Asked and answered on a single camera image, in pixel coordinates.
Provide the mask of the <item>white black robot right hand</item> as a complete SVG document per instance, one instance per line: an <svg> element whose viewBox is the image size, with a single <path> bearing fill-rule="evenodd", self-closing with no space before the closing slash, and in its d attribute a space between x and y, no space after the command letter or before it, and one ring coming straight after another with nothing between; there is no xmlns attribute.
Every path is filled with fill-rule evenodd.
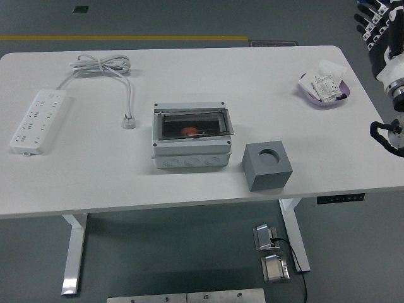
<svg viewBox="0 0 404 303"><path fill-rule="evenodd" d="M362 1L354 15L372 74L391 98L403 91L403 1Z"/></svg>

